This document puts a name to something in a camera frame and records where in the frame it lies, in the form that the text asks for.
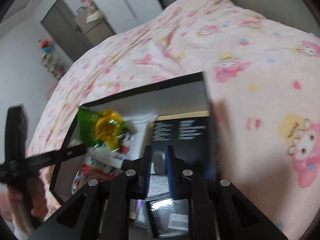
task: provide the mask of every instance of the storage box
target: storage box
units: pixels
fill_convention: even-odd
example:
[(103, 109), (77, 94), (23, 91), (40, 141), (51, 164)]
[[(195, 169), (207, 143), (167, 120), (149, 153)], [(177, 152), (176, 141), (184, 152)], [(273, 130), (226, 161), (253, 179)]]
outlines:
[[(206, 93), (204, 73), (194, 73), (123, 91), (86, 103), (84, 106), (93, 111), (115, 110), (124, 120), (145, 120), (150, 116), (207, 111), (208, 162), (205, 169), (210, 170), (211, 179), (218, 179), (218, 137), (212, 104)], [(138, 151), (139, 154), (134, 158), (140, 158), (144, 146), (150, 145), (152, 131), (153, 123), (148, 126), (143, 145)], [(75, 117), (62, 147), (67, 148), (70, 141), (73, 138), (78, 138), (78, 135), (77, 118)], [(71, 197), (71, 186), (76, 173), (81, 168), (82, 160), (83, 157), (80, 156), (60, 165), (55, 165), (50, 191), (61, 204)]]

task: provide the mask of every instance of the door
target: door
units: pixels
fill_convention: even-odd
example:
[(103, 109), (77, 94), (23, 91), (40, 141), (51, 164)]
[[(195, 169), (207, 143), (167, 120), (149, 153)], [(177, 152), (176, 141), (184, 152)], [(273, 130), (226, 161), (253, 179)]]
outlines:
[(57, 0), (41, 24), (54, 41), (73, 60), (79, 59), (93, 46), (74, 21), (75, 15), (63, 0)]

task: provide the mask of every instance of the bed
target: bed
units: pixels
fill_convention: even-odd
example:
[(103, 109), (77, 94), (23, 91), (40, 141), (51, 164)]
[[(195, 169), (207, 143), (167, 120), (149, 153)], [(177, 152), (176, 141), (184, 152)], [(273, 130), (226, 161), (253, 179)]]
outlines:
[[(112, 36), (61, 79), (28, 155), (59, 149), (77, 107), (123, 90), (205, 71), (218, 120), (222, 177), (289, 240), (320, 207), (320, 40), (230, 0), (178, 0)], [(41, 174), (48, 189), (52, 169)], [(59, 205), (47, 192), (48, 203)]]

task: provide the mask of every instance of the metal screw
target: metal screw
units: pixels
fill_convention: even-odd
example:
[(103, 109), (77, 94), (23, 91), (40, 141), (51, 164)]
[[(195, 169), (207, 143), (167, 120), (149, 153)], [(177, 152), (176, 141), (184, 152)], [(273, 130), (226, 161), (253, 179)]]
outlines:
[(98, 180), (97, 179), (90, 179), (88, 182), (89, 186), (97, 186), (98, 185)]
[(136, 171), (135, 171), (135, 170), (127, 170), (127, 171), (125, 172), (125, 174), (126, 174), (127, 176), (134, 176), (134, 175), (136, 175)]
[(227, 187), (227, 186), (230, 185), (230, 181), (227, 180), (227, 179), (222, 179), (222, 180), (220, 180), (220, 184), (221, 184), (222, 186), (224, 186), (224, 187)]
[(182, 172), (182, 174), (183, 174), (184, 176), (191, 176), (191, 175), (193, 174), (193, 171), (191, 171), (191, 170), (184, 170), (184, 171)]

